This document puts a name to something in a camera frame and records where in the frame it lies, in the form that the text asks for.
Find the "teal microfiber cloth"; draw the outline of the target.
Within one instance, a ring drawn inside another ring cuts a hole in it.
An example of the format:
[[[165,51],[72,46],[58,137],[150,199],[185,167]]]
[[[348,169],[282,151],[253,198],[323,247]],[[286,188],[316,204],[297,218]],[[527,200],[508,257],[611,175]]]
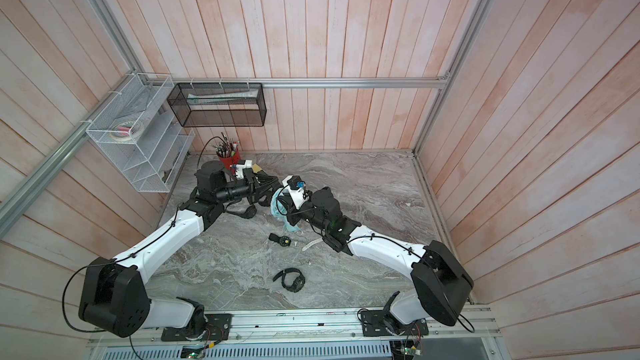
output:
[[[283,195],[283,188],[279,188],[273,194],[271,202],[270,202],[270,210],[271,214],[283,223],[283,227],[290,233],[300,232],[301,229],[297,226],[291,225],[291,223],[287,219],[288,210],[286,210],[285,206],[278,201],[278,199]]]

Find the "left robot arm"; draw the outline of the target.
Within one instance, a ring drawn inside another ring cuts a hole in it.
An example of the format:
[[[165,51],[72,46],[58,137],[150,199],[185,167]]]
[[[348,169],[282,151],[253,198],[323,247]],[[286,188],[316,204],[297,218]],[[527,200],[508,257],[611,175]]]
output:
[[[96,258],[86,267],[79,318],[96,330],[129,338],[143,328],[172,328],[187,340],[205,335],[208,319],[201,303],[187,298],[153,299],[146,285],[161,265],[186,243],[210,228],[231,204],[248,201],[239,213],[252,218],[268,206],[281,180],[252,166],[235,173],[220,161],[204,163],[197,185],[174,215],[140,243],[113,258]]]

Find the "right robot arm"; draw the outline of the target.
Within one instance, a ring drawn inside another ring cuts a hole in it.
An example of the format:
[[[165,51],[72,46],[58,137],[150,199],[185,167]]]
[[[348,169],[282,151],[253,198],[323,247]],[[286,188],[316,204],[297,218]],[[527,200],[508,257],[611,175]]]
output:
[[[375,232],[344,216],[328,187],[313,193],[301,183],[285,186],[278,201],[291,225],[307,222],[334,251],[373,260],[411,280],[413,289],[388,303],[391,320],[410,325],[430,316],[453,327],[462,318],[474,282],[444,243],[407,243]]]

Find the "red pen holder cup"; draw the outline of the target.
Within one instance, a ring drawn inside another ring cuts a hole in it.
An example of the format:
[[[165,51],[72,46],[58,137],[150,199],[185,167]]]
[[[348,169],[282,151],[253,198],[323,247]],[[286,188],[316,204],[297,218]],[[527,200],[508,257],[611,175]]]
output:
[[[240,152],[233,152],[230,157],[219,157],[218,160],[225,166],[226,169],[231,170],[233,167],[241,163],[242,158]]]

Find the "tape roll on shelf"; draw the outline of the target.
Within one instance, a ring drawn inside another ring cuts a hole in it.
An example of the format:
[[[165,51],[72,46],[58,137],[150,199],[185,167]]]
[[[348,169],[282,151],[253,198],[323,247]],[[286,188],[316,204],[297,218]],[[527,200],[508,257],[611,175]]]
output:
[[[128,120],[119,123],[108,133],[114,142],[128,142],[137,139],[143,132],[143,123],[135,120]]]

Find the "black mesh wall basket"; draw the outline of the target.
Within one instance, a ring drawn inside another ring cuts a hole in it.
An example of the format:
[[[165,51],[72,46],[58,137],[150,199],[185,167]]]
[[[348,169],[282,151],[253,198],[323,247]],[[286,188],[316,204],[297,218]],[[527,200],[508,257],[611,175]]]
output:
[[[178,83],[168,105],[187,128],[261,127],[268,113],[260,83]]]

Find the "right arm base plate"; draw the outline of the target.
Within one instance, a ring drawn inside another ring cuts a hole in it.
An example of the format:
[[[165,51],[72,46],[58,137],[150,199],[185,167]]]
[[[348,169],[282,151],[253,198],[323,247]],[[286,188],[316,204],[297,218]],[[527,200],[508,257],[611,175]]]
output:
[[[389,311],[360,308],[357,312],[365,337],[401,336],[422,338],[429,335],[428,325],[418,320],[401,324]]]

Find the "aluminium front rail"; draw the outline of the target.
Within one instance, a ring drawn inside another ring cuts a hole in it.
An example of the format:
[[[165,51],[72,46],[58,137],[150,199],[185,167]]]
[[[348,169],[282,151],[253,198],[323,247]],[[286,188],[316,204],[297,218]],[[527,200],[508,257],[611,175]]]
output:
[[[226,344],[363,341],[357,308],[232,311]],[[435,338],[500,337],[490,307],[466,306],[464,326],[447,327],[427,317],[412,335],[422,343]]]

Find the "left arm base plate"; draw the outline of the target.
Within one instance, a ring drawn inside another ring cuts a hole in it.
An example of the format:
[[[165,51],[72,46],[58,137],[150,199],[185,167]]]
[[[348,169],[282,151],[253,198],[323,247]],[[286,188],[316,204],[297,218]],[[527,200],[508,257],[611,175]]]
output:
[[[162,342],[215,342],[228,340],[233,315],[231,313],[204,313],[194,317],[184,328],[165,328]]]

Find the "aluminium wall frame rail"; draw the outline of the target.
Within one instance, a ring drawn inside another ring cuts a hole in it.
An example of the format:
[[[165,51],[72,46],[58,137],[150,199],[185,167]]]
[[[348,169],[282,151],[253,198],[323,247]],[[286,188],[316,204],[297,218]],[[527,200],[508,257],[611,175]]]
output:
[[[111,101],[120,94],[120,88],[126,85],[134,76],[141,73],[139,60],[133,55],[130,43],[126,40],[122,28],[115,21],[111,9],[104,0],[89,0],[93,8],[98,10],[102,22],[107,25],[107,32],[114,36],[120,49],[125,52],[125,58],[133,62],[133,69],[126,72],[114,85],[108,95],[104,97],[93,110],[88,113],[69,132],[66,138],[31,172],[21,183],[11,191],[8,200],[1,204],[1,235],[4,237],[16,222],[34,204],[38,197],[45,191],[56,176],[63,170],[69,161],[88,141],[88,127],[93,120],[103,111]],[[433,120],[441,110],[447,89],[453,86],[453,81],[459,74],[459,68],[464,62],[467,51],[472,46],[475,35],[484,22],[488,9],[493,0],[478,0],[473,8],[469,24],[466,26],[463,38],[453,57],[451,67],[447,74],[438,77],[397,77],[397,78],[221,78],[221,83],[260,83],[264,88],[438,88],[441,90],[440,98],[428,112],[428,120],[420,130],[418,145],[423,145],[423,140],[430,133]]]

